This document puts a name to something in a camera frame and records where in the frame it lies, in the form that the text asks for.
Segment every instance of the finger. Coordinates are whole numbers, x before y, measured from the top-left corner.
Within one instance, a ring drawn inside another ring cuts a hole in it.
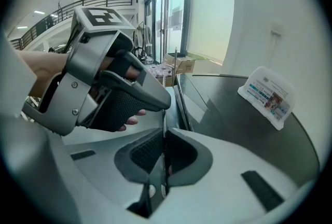
[[[129,125],[134,125],[134,124],[137,124],[139,121],[137,120],[136,117],[132,116],[128,119],[128,121],[126,122],[126,124],[129,124]]]
[[[118,130],[119,132],[125,131],[127,127],[125,125],[121,126],[121,128]]]
[[[146,110],[140,110],[137,114],[137,116],[143,116],[143,115],[146,115]]]
[[[100,66],[100,70],[106,70],[109,67],[109,65],[112,63],[113,59],[114,58],[111,57],[105,57],[104,61]],[[136,79],[139,76],[139,74],[140,71],[131,66],[126,72],[126,77],[128,79]]]
[[[130,66],[128,71],[126,72],[126,77],[128,79],[137,79],[137,77],[139,76],[140,71],[138,71],[137,69],[135,69],[134,67]]]
[[[90,89],[90,95],[91,95],[91,97],[96,97],[97,96],[97,92],[98,92],[98,89],[96,89],[95,87],[92,87]]]

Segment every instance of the curved white surface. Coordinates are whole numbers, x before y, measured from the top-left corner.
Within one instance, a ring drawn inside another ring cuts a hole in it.
[[[171,188],[152,215],[157,223],[242,223],[255,220],[266,210],[241,174],[257,171],[285,200],[298,189],[276,167],[247,149],[205,135],[178,130],[209,148],[213,164],[195,185]]]

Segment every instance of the black rectangular slot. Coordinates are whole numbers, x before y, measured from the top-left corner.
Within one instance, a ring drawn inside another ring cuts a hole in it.
[[[256,171],[247,171],[241,176],[267,211],[271,211],[284,202]]]
[[[71,154],[73,160],[80,160],[95,155],[93,150],[86,150],[80,153]]]

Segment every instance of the white column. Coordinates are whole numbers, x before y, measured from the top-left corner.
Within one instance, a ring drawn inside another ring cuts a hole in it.
[[[50,48],[49,44],[48,44],[48,40],[44,40],[43,41],[43,45],[44,45],[44,51],[48,52],[48,49]]]

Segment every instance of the metal railing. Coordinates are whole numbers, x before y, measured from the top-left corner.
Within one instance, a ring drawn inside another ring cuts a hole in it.
[[[17,50],[23,50],[29,43],[37,38],[41,33],[45,32],[54,25],[71,18],[74,14],[74,8],[77,6],[132,6],[133,0],[80,0],[72,4],[66,5],[48,16],[44,17],[37,24],[32,26],[20,39],[14,39],[10,42]]]

